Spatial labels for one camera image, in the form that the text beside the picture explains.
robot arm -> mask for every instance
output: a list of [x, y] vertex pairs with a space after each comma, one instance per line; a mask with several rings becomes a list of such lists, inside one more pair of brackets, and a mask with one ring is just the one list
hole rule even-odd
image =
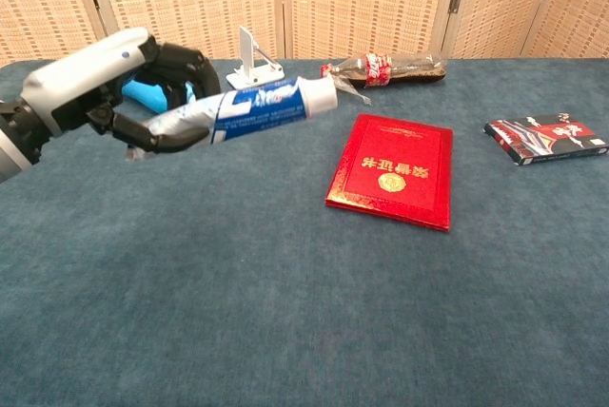
[[186, 82], [196, 98], [221, 91], [218, 75], [199, 51], [159, 45], [142, 28], [114, 33], [32, 72], [19, 98], [0, 105], [0, 182], [38, 163], [50, 138], [85, 124], [154, 152], [184, 150], [208, 135], [205, 128], [194, 128], [179, 136], [153, 136], [114, 112], [129, 79], [160, 85], [169, 108], [187, 102]]

blue felt tablecloth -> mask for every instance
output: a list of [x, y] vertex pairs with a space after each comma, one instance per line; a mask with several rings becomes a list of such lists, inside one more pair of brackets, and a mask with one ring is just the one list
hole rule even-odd
[[[608, 62], [367, 94], [141, 163], [87, 126], [45, 145], [0, 185], [0, 405], [609, 405], [609, 157], [518, 167], [482, 133], [569, 112], [609, 137]], [[324, 206], [360, 112], [454, 129], [450, 233]]]

black and red package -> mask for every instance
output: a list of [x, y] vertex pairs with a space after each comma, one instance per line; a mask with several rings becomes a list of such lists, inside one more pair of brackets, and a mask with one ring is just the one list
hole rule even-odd
[[605, 139], [566, 112], [492, 120], [484, 131], [517, 165], [601, 155], [609, 150]]

gold emblem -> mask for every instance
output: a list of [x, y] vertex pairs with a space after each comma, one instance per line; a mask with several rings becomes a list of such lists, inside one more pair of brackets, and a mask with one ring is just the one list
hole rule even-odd
[[404, 190], [406, 181], [404, 178], [395, 172], [385, 172], [379, 176], [379, 186], [389, 193], [396, 193]]

toothpaste tube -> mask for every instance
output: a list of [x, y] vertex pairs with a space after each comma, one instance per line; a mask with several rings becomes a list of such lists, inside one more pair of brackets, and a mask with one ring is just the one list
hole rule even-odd
[[[150, 119], [147, 127], [153, 135], [158, 135], [204, 126], [209, 129], [209, 135], [200, 144], [216, 144], [301, 121], [337, 105], [331, 77], [314, 80], [298, 77], [195, 100]], [[146, 152], [136, 147], [128, 150], [130, 160], [141, 160], [145, 155]]]

